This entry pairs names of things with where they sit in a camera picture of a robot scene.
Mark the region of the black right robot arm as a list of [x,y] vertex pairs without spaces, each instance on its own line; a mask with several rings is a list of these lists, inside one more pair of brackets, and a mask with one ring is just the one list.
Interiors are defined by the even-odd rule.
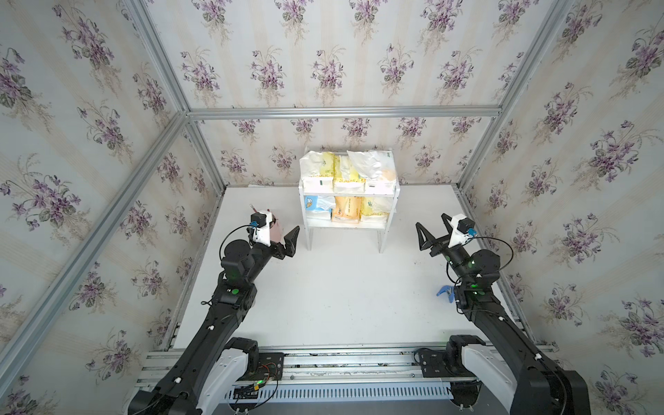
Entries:
[[456,311],[487,337],[453,336],[448,366],[472,373],[511,414],[588,414],[588,386],[576,371],[563,369],[531,341],[508,316],[493,291],[501,277],[501,258],[489,249],[468,253],[477,239],[475,223],[458,214],[441,216],[447,233],[436,237],[421,223],[418,248],[443,256],[451,279]]

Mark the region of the white yellow tissue pack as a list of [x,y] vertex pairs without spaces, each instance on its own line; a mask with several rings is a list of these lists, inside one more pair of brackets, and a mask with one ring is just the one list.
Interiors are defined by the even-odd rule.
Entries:
[[305,191],[332,193],[335,176],[335,154],[309,151],[300,160],[301,183]]

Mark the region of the white green tissue pack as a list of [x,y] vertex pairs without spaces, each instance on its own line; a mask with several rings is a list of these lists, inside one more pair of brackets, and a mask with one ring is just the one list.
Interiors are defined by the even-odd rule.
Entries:
[[366,194],[394,194],[398,175],[390,150],[348,151],[347,154],[354,169],[365,180]]

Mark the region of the orange tissue pack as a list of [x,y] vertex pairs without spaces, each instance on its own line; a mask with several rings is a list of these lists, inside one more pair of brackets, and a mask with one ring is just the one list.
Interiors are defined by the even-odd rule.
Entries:
[[331,220],[339,223],[359,223],[363,198],[357,196],[336,196],[335,209]]

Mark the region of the yellow floral tissue pack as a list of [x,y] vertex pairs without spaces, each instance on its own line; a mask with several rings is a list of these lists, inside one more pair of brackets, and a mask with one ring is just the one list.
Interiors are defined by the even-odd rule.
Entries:
[[360,176],[349,156],[335,155],[333,190],[335,193],[361,194],[366,180]]

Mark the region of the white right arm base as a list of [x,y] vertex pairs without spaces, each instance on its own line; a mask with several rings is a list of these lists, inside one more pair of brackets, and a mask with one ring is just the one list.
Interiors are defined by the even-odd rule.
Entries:
[[497,350],[477,336],[453,335],[446,344],[445,353],[452,373],[471,373],[494,394],[508,413],[511,412],[517,381]]

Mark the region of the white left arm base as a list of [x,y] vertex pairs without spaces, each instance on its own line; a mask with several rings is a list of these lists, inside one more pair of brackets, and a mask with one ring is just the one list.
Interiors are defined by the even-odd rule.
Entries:
[[245,375],[249,368],[258,366],[258,342],[234,337],[224,347],[203,384],[197,408],[202,414],[212,414],[231,386]]

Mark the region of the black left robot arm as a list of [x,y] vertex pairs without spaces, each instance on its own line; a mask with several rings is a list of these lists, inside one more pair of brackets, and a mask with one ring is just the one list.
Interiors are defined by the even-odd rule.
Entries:
[[212,414],[231,386],[259,367],[258,343],[233,334],[255,302],[257,276],[271,259],[295,256],[300,227],[281,242],[271,239],[268,223],[242,228],[245,240],[220,245],[221,272],[200,328],[167,375],[132,398],[129,414]]

